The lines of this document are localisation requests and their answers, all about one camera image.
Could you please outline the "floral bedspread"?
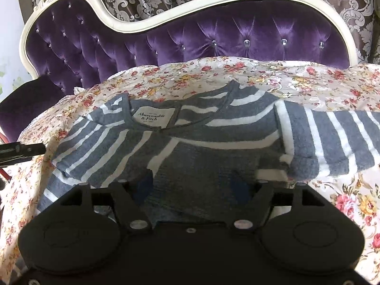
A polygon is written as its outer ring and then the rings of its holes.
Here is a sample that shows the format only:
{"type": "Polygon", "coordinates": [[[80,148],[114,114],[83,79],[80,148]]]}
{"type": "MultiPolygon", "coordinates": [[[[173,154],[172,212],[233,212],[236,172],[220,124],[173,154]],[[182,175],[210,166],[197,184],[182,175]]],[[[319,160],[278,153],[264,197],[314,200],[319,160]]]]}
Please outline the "floral bedspread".
{"type": "Polygon", "coordinates": [[[379,66],[376,64],[339,70],[313,62],[259,62],[238,57],[134,67],[93,88],[62,96],[21,133],[23,143],[45,144],[46,154],[7,169],[12,179],[1,192],[4,210],[1,280],[9,282],[21,273],[23,264],[17,236],[35,215],[39,196],[53,171],[52,154],[78,117],[120,93],[161,102],[186,99],[196,93],[221,88],[233,80],[312,109],[379,111],[379,66]]]}

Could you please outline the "purple tufted white-framed headboard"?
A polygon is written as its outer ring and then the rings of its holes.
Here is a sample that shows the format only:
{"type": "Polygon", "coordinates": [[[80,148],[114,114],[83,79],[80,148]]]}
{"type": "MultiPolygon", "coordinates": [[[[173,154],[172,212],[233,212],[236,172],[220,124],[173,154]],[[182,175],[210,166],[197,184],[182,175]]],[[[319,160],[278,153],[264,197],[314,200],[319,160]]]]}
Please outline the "purple tufted white-framed headboard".
{"type": "Polygon", "coordinates": [[[41,0],[19,41],[32,79],[1,102],[1,129],[16,141],[76,87],[120,71],[218,56],[358,62],[347,24],[322,0],[192,0],[138,22],[116,19],[101,0],[41,0]]]}

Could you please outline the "grey white striped cardigan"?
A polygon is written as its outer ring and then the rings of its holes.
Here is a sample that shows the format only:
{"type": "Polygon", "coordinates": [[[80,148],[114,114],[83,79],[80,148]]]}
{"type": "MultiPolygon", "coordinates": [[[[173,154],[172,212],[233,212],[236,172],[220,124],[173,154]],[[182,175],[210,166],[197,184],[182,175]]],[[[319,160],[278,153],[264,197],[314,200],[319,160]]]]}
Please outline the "grey white striped cardigan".
{"type": "Polygon", "coordinates": [[[137,179],[152,222],[230,221],[257,181],[306,181],[379,163],[379,114],[314,111],[232,81],[184,100],[115,96],[78,118],[52,159],[43,211],[80,183],[137,179]]]}

